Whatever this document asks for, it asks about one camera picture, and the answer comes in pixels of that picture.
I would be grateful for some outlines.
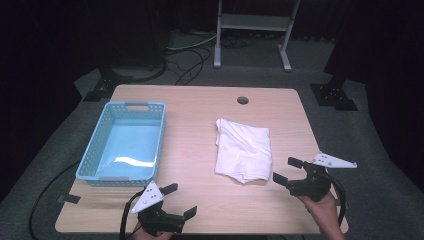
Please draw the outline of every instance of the plastic basket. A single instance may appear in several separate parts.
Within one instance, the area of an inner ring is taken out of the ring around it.
[[[76,172],[95,187],[147,186],[156,180],[165,130],[161,102],[109,102]]]

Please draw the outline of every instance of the wooden table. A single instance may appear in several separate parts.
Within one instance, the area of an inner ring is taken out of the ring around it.
[[[248,104],[237,102],[239,97]],[[287,165],[288,157],[310,161],[319,149],[296,91],[292,89],[118,86],[111,101],[161,101],[167,105],[166,130],[157,184],[178,183],[165,196],[163,210],[182,215],[197,206],[183,233],[194,234],[308,234],[319,229],[303,204],[283,186],[270,180],[246,185],[215,173],[219,118],[270,129],[272,171],[304,179],[304,170]],[[76,179],[70,194],[78,204],[65,202],[56,222],[59,232],[119,232],[125,203],[139,188],[91,187]],[[129,214],[127,231],[136,215]],[[348,229],[343,222],[342,231]]]

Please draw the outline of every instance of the white cloth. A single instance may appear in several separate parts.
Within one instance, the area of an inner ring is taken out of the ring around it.
[[[271,174],[271,146],[268,128],[256,128],[225,119],[216,121],[218,159],[215,172],[245,184]]]

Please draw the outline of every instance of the black cable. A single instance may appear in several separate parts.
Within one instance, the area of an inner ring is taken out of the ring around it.
[[[207,52],[207,56],[204,58],[202,56],[202,54],[200,54],[199,52],[195,51],[195,49],[201,49],[201,50],[206,51]],[[196,48],[189,48],[189,49],[184,49],[184,50],[173,50],[173,51],[169,52],[167,55],[174,55],[174,54],[178,54],[178,53],[182,53],[182,52],[192,52],[192,53],[196,54],[200,58],[200,62],[198,62],[197,64],[195,64],[194,66],[192,66],[191,68],[189,68],[188,70],[186,70],[183,74],[181,74],[181,75],[178,74],[179,75],[179,78],[178,78],[177,82],[175,82],[175,85],[184,85],[185,86],[188,83],[192,82],[200,74],[200,72],[203,69],[203,64],[204,64],[204,62],[207,59],[209,59],[209,57],[211,56],[211,52],[209,51],[209,49],[202,48],[202,47],[196,47]],[[194,76],[191,76],[190,75],[190,79],[187,80],[187,81],[185,81],[185,82],[183,82],[182,81],[183,77],[185,75],[187,75],[188,73],[191,74],[191,71],[193,69],[195,69],[196,67],[198,67],[199,65],[200,65],[199,71],[197,71],[197,73]]]
[[[62,174],[64,174],[65,172],[67,172],[69,169],[73,168],[74,166],[78,165],[80,163],[80,161],[73,163],[72,165],[70,165],[69,167],[65,168],[62,172],[60,172],[58,175],[56,175],[56,177],[54,177],[49,184],[47,184],[47,186],[43,189],[43,191],[41,191],[41,193],[38,195],[37,199],[35,200],[34,205],[32,206],[32,210],[31,210],[31,214],[29,215],[29,220],[28,220],[28,228],[29,228],[29,234],[31,235],[32,239],[38,239],[35,234],[34,231],[32,229],[32,218],[34,216],[34,212],[35,209],[37,208],[38,202],[40,201],[41,197],[44,195],[44,193],[47,191],[47,189],[60,177],[62,176]]]
[[[127,228],[127,218],[128,218],[128,212],[130,211],[131,203],[134,201],[135,198],[140,197],[141,194],[143,194],[144,189],[140,192],[137,192],[130,198],[130,200],[125,204],[124,212],[122,213],[122,220],[121,220],[121,228],[119,229],[119,239],[120,240],[126,240],[125,237],[125,229]]]
[[[135,232],[137,232],[138,230],[140,230],[142,228],[142,226],[140,225],[137,229],[135,229],[130,235],[127,236],[127,238],[125,239],[130,239],[130,237],[132,237],[132,235],[134,235]]]
[[[336,190],[337,196],[340,200],[340,212],[339,212],[338,222],[339,222],[339,225],[341,225],[346,213],[346,193],[343,188],[343,185],[336,178],[330,176],[329,174],[322,174],[322,173],[317,173],[317,174],[320,175],[321,177],[328,179],[333,184],[334,189]]]

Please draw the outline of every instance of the human hand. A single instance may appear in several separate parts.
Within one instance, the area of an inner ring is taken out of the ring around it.
[[[328,240],[346,239],[340,230],[337,220],[336,199],[331,192],[328,192],[319,202],[314,202],[308,196],[298,196],[297,198],[305,205],[317,223],[321,233]]]
[[[134,228],[133,239],[134,240],[168,240],[172,237],[171,232],[158,232],[155,236],[148,234],[138,222]]]

